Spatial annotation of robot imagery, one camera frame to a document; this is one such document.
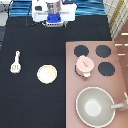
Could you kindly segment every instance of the small plate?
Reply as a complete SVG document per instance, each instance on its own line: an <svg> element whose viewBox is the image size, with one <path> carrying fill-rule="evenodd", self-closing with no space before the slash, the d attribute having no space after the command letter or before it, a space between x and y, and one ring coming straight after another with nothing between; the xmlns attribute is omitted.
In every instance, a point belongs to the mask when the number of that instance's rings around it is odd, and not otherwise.
<svg viewBox="0 0 128 128"><path fill-rule="evenodd" d="M52 83L57 77L57 70L52 65L43 65L39 68L37 77L42 83Z"/></svg>

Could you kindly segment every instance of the black burner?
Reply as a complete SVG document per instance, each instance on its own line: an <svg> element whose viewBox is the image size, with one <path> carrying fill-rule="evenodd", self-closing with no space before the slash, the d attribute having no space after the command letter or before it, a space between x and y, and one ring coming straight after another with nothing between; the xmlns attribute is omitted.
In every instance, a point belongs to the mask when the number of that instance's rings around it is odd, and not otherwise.
<svg viewBox="0 0 128 128"><path fill-rule="evenodd" d="M82 56L82 55L87 56L88 53L89 53L89 50L88 50L88 48L87 48L86 46L84 46L84 45L78 45L78 46L76 46L75 49L74 49L74 54L75 54L77 57Z"/></svg>
<svg viewBox="0 0 128 128"><path fill-rule="evenodd" d="M98 66L100 74L103 76L112 76L115 72L114 66L109 62L102 62Z"/></svg>
<svg viewBox="0 0 128 128"><path fill-rule="evenodd" d="M108 57L111 54L111 49L106 45L99 45L96 48L96 54L100 57Z"/></svg>

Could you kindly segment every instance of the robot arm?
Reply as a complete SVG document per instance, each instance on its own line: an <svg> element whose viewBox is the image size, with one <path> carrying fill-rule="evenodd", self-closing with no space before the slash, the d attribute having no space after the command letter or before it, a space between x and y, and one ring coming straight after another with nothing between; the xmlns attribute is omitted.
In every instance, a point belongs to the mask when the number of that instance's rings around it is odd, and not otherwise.
<svg viewBox="0 0 128 128"><path fill-rule="evenodd" d="M63 26L75 20L76 4L63 4L61 0L32 0L32 18L35 22L46 21L46 26Z"/></svg>

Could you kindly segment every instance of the gray bowl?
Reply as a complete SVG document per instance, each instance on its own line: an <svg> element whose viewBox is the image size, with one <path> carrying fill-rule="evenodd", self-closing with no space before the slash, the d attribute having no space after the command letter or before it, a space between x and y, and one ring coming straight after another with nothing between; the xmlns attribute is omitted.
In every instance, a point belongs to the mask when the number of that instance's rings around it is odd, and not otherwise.
<svg viewBox="0 0 128 128"><path fill-rule="evenodd" d="M105 127L115 116L112 97L99 87L83 89L76 99L76 111L80 119L91 127Z"/></svg>

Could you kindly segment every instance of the pink stovetop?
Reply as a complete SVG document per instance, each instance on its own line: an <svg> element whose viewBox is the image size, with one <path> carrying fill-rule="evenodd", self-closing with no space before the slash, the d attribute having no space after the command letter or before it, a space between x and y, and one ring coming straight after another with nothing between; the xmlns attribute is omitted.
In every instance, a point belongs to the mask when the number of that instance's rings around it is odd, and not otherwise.
<svg viewBox="0 0 128 128"><path fill-rule="evenodd" d="M91 128L84 124L78 117L75 106L77 95L82 89L88 86L97 86L106 90L112 96L115 103L120 103L125 99L124 92L126 92L126 87L114 44L115 42L112 41L66 43L66 128ZM88 57L95 64L91 73L92 75L89 78L82 78L75 73L75 64L78 58L74 55L74 48L78 45L88 47ZM98 45L107 45L111 48L112 54L106 58L97 56L95 50ZM99 73L98 65L104 61L108 61L114 65L114 75L107 77ZM106 128L128 128L128 110L123 112L117 110L114 120Z"/></svg>

